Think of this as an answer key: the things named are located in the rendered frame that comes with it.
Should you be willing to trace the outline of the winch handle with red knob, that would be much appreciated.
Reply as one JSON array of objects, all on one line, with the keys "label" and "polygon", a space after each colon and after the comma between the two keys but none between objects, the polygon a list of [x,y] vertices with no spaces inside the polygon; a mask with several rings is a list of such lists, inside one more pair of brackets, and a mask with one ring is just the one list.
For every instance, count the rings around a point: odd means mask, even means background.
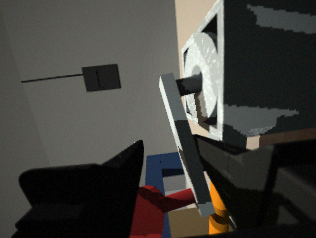
[{"label": "winch handle with red knob", "polygon": [[202,91],[203,74],[177,80],[173,72],[163,74],[159,87],[189,189],[163,196],[152,185],[138,187],[129,238],[161,238],[165,213],[193,203],[202,218],[216,213],[181,99],[181,96]]}]

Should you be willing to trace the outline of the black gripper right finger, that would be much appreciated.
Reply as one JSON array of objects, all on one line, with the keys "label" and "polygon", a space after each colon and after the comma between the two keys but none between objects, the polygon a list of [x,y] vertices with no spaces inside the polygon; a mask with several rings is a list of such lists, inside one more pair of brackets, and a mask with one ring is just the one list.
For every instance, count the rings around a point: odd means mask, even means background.
[{"label": "black gripper right finger", "polygon": [[201,164],[237,230],[263,227],[280,166],[316,161],[316,139],[248,149],[193,134]]}]

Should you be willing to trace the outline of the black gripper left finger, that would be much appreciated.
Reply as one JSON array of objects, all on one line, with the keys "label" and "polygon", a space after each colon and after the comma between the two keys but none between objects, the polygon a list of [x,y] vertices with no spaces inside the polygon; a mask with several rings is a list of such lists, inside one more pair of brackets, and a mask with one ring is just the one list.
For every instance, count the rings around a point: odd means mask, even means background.
[{"label": "black gripper left finger", "polygon": [[41,202],[89,200],[106,238],[129,238],[143,160],[143,140],[138,140],[102,164],[29,169],[18,180],[31,207]]}]

